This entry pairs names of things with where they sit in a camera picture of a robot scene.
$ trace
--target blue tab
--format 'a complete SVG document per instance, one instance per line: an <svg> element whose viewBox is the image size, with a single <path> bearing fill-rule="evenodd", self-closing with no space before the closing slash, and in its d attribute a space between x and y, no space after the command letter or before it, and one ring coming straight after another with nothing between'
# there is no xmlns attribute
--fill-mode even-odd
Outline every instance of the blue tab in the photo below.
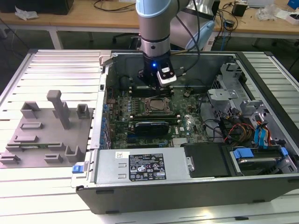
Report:
<svg viewBox="0 0 299 224"><path fill-rule="evenodd" d="M260 136L260 141L259 141L258 144L259 144L259 146L262 146L263 148L267 148L265 146L265 143L264 143L265 136L266 136L266 131L265 131L265 129L262 129L261 136Z"/></svg>
<svg viewBox="0 0 299 224"><path fill-rule="evenodd" d="M254 143L258 143L258 134L259 134L260 130L256 129L256 132L254 133Z"/></svg>
<svg viewBox="0 0 299 224"><path fill-rule="evenodd" d="M233 153L234 153L234 156L235 156L236 159L239 159L241 157L238 149L236 149L235 151L233 151Z"/></svg>
<svg viewBox="0 0 299 224"><path fill-rule="evenodd" d="M284 156L287 156L289 154L285 147L281 147L280 151Z"/></svg>
<svg viewBox="0 0 299 224"><path fill-rule="evenodd" d="M84 168L84 166L74 165L71 172L73 174L82 174L82 173L84 173L83 168Z"/></svg>
<svg viewBox="0 0 299 224"><path fill-rule="evenodd" d="M254 157L250 148L237 148L233 153L236 159Z"/></svg>

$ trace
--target warning label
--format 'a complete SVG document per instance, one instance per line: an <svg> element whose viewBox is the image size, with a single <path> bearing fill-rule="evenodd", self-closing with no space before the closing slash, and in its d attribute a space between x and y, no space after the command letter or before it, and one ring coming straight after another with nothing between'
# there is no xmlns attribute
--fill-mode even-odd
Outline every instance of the warning label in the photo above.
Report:
<svg viewBox="0 0 299 224"><path fill-rule="evenodd" d="M129 156L130 181L166 180L163 154Z"/></svg>

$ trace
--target motherboard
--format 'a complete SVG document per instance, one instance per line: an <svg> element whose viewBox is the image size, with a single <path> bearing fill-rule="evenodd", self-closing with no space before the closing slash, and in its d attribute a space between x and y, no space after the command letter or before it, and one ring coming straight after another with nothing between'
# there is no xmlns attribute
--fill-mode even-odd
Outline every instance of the motherboard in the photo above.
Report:
<svg viewBox="0 0 299 224"><path fill-rule="evenodd" d="M180 147L208 141L198 113L200 94L174 88L171 95L137 97L131 91L107 94L112 149Z"/></svg>

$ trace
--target floor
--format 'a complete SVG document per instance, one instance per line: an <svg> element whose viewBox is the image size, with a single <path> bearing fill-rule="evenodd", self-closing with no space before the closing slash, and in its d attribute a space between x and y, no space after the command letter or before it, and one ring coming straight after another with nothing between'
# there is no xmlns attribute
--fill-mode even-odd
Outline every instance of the floor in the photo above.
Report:
<svg viewBox="0 0 299 224"><path fill-rule="evenodd" d="M32 49L54 49L50 35L47 31L17 30L17 35ZM87 32L59 32L65 49L127 49L131 43L131 37L125 36L112 43L112 37L116 33L94 33L94 41L89 41ZM227 43L227 51L270 51L275 57L289 69L294 60L299 56L298 47L294 46L296 40L278 40L273 46L272 39L261 39L257 47L253 47L253 38L234 38ZM212 50L220 50L221 41L217 42ZM4 90L10 78L22 62L22 57L27 53L27 48L22 42L8 32L7 38L0 43L0 93ZM299 62L297 62L291 74L299 80Z"/></svg>

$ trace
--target robotic arm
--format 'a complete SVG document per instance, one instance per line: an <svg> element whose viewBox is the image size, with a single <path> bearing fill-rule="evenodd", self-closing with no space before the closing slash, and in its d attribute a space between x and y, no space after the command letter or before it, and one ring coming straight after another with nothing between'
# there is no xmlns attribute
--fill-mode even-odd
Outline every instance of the robotic arm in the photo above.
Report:
<svg viewBox="0 0 299 224"><path fill-rule="evenodd" d="M170 62L171 20L189 0L137 0L144 68L138 77L149 86L166 86L177 80Z"/></svg>

